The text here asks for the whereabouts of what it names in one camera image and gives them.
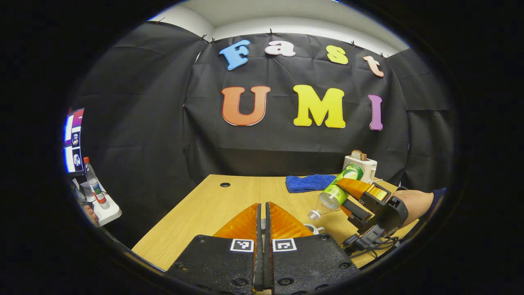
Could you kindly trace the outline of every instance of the orange letter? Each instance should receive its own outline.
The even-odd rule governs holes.
[[[222,89],[224,103],[222,104],[222,117],[227,123],[237,126],[250,126],[260,122],[266,114],[266,94],[271,91],[267,86],[251,87],[255,94],[255,107],[249,115],[238,111],[240,94],[246,91],[243,87],[227,87]]]
[[[369,65],[369,68],[371,69],[371,71],[379,76],[379,77],[384,77],[384,72],[382,72],[381,70],[378,69],[378,66],[380,66],[380,64],[378,63],[378,61],[376,61],[375,59],[373,59],[372,56],[365,56],[364,57],[364,60],[367,61],[367,64]]]

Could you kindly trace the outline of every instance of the letter m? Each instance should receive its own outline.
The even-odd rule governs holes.
[[[296,85],[293,90],[298,93],[298,116],[293,120],[296,126],[311,126],[312,121],[308,112],[310,110],[317,126],[322,124],[326,113],[329,112],[326,120],[327,127],[346,127],[342,116],[342,97],[344,96],[342,90],[330,88],[322,100],[309,85]]]

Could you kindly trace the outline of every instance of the cable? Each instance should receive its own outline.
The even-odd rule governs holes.
[[[394,232],[392,232],[391,234],[387,235],[386,238],[390,238],[392,235],[394,235],[396,232],[397,232],[398,229],[396,229]]]
[[[389,241],[391,241],[391,240],[392,240],[392,242],[391,242],[391,243],[388,243],[387,245],[390,245],[390,244],[391,244],[391,246],[394,245],[395,242],[398,241],[398,237],[393,237],[393,238],[386,237],[386,240],[383,241],[382,243],[377,244],[376,246],[373,246],[373,248],[370,248],[370,249],[367,249],[367,250],[365,250],[365,251],[363,251],[363,252],[360,252],[359,254],[352,255],[352,256],[350,256],[350,259],[351,259],[351,258],[358,257],[358,256],[360,256],[360,255],[364,255],[364,254],[366,254],[366,253],[368,253],[368,252],[371,252],[371,251],[373,251],[373,252],[375,253],[375,255],[376,255],[375,249],[377,249],[377,250],[383,250],[383,249],[387,249],[387,248],[391,247],[391,246],[387,246],[387,247],[380,248],[381,246],[383,246],[384,244],[386,244],[387,242],[389,242]]]

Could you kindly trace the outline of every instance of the plastic bottle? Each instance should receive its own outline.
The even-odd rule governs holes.
[[[88,184],[89,184],[89,187],[91,188],[91,191],[93,192],[93,195],[95,196],[96,200],[98,201],[102,209],[108,209],[109,202],[105,198],[104,193],[102,192],[102,189],[100,188],[100,184],[98,183],[98,178],[96,177],[93,167],[89,163],[88,157],[84,158],[84,163],[85,163],[85,177],[88,179]]]
[[[364,175],[364,170],[356,165],[349,164],[325,190],[320,193],[315,207],[309,211],[308,218],[312,221],[319,220],[323,215],[340,210],[349,194],[341,189],[336,183],[342,178],[360,180]]]

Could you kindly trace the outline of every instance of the black backdrop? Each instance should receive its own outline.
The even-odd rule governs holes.
[[[251,42],[249,60],[228,71],[218,52],[242,39]],[[266,54],[272,40],[293,43],[297,54]],[[342,47],[349,63],[329,61],[327,45]],[[383,78],[371,72],[367,55],[380,62]],[[329,88],[343,90],[346,127],[295,126],[295,85],[310,85],[320,98]],[[241,113],[253,110],[251,87],[271,88],[259,123],[240,127],[222,118],[221,91],[233,86],[246,89]],[[369,128],[369,94],[383,100],[380,131]],[[279,33],[207,43],[180,27],[149,22],[94,65],[72,107],[85,107],[82,154],[123,211],[106,227],[132,248],[209,174],[332,174],[358,149],[378,162],[376,176],[390,183],[423,191],[447,186],[449,100],[410,49],[385,59],[334,39]]]

